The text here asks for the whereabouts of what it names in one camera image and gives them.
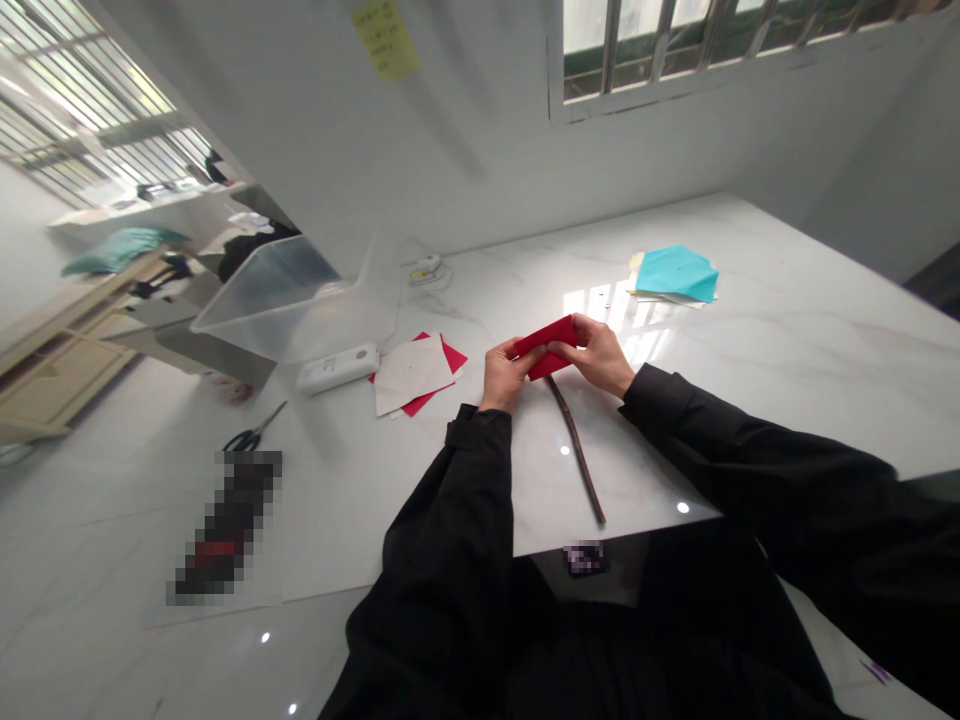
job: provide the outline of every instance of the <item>plastic storage box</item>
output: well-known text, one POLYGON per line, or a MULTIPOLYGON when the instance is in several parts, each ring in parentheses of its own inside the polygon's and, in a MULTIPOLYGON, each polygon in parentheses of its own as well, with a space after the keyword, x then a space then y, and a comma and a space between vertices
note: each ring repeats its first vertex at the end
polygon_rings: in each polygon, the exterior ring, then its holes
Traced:
POLYGON ((400 277, 382 237, 298 235, 257 248, 190 329, 281 364, 314 360, 393 335, 400 277))

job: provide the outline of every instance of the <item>yellow sticky note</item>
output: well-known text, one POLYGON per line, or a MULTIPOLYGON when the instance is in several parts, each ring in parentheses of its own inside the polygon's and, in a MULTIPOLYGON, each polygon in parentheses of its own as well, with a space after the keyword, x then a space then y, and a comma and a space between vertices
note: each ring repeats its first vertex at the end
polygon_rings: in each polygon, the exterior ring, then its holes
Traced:
POLYGON ((420 69, 417 53, 397 11, 396 0, 374 0, 354 12, 352 19, 373 67, 384 83, 392 83, 420 69))

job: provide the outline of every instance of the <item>red paper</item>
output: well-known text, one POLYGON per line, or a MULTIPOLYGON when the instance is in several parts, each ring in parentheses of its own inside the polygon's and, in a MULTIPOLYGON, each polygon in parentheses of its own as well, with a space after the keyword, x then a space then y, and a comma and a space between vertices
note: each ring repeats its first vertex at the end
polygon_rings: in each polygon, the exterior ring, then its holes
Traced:
MULTIPOLYGON (((571 347, 577 346, 577 336, 573 331, 573 315, 560 318, 555 323, 550 323, 545 328, 537 330, 533 335, 527 335, 523 340, 518 340, 514 347, 517 355, 523 357, 534 348, 540 345, 546 345, 554 340, 557 342, 565 342, 571 347)), ((539 380, 542 377, 555 373, 557 370, 562 370, 569 364, 570 362, 568 360, 564 360, 559 355, 548 352, 543 356, 543 360, 530 368, 527 377, 531 380, 539 380)))
MULTIPOLYGON (((423 340, 424 338, 428 338, 428 337, 430 337, 430 335, 428 335, 427 333, 420 333, 413 339, 413 341, 416 342, 417 340, 423 340)), ((447 358, 447 364, 450 365, 450 372, 455 373, 457 372, 457 370, 459 370, 466 364, 467 356, 461 352, 457 352, 452 347, 447 345, 447 341, 443 339, 442 334, 440 335, 440 344, 443 346, 443 354, 447 358)), ((370 382, 372 383, 376 379, 376 377, 377 377, 376 373, 371 375, 370 382)), ((448 387, 451 387, 453 384, 454 383, 450 383, 450 385, 445 385, 444 387, 440 388, 440 390, 446 390, 448 387)), ((436 395, 438 392, 440 392, 440 390, 434 390, 432 393, 427 393, 426 395, 421 395, 418 398, 414 398, 413 400, 408 402, 406 405, 404 405, 401 408, 401 410, 403 410, 410 417, 413 417, 418 412, 420 412, 420 410, 423 409, 423 406, 427 404, 427 401, 430 398, 432 398, 434 395, 436 395)))

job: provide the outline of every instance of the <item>white floor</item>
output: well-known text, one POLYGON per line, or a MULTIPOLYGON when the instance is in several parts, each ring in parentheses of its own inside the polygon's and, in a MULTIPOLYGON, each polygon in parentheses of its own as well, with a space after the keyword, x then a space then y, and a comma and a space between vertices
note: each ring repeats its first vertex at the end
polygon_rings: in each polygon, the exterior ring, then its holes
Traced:
MULTIPOLYGON (((150 627, 171 510, 218 476, 214 451, 249 422, 198 378, 145 359, 72 435, 0 470, 0 717, 317 715, 362 590, 150 627)), ((623 557, 638 556, 636 542, 623 557)), ((629 564, 575 592, 628 597, 629 564)), ((843 710, 947 717, 898 683, 880 685, 865 656, 790 591, 843 710)))

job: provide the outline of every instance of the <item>metal grille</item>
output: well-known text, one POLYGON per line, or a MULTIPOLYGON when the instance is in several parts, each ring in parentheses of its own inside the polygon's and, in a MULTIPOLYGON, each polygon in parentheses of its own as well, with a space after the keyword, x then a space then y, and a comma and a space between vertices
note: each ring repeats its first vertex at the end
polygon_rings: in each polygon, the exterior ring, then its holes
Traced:
POLYGON ((74 0, 0 0, 0 45, 106 149, 111 167, 0 76, 0 155, 67 202, 87 206, 78 192, 112 174, 156 183, 203 167, 206 140, 74 0))
POLYGON ((562 0, 564 100, 899 23, 952 0, 562 0))

